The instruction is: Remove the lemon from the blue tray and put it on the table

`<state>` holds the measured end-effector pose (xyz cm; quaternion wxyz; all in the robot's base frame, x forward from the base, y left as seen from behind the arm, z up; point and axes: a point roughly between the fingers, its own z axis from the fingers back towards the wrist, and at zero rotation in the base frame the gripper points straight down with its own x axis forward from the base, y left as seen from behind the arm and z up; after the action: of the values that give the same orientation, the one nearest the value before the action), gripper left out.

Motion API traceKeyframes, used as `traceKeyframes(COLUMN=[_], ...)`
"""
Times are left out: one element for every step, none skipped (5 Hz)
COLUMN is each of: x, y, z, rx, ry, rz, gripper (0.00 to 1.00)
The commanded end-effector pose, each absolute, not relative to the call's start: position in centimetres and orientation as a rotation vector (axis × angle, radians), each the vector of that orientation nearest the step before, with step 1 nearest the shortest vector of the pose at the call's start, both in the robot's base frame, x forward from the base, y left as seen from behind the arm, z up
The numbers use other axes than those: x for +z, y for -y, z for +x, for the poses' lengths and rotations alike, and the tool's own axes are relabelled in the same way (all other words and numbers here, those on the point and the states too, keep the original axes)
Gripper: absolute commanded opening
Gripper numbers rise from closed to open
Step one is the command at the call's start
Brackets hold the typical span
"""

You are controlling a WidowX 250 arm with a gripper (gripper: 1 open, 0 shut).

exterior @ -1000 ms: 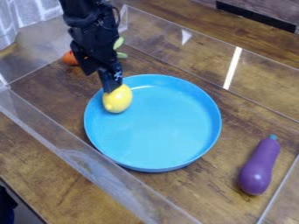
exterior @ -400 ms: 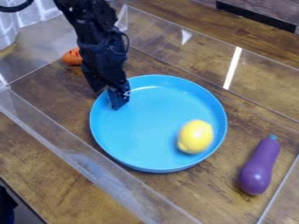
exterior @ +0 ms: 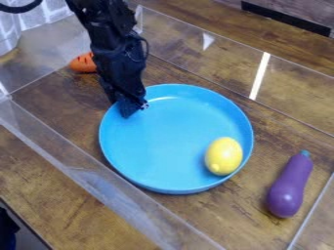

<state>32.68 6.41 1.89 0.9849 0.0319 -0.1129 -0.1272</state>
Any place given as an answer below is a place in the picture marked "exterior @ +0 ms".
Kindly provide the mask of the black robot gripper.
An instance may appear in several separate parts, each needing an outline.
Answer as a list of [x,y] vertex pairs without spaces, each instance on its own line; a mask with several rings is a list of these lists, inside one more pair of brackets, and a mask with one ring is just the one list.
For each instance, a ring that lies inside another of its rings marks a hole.
[[147,108],[140,79],[148,53],[147,41],[142,37],[128,37],[115,49],[92,45],[91,51],[108,101],[111,104],[118,102],[122,116],[130,118]]

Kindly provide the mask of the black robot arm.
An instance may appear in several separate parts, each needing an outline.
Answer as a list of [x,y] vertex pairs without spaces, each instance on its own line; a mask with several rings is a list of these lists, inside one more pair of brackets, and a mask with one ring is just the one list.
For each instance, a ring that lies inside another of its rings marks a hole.
[[124,0],[65,0],[90,37],[99,83],[124,118],[143,109],[147,41],[134,30],[135,12]]

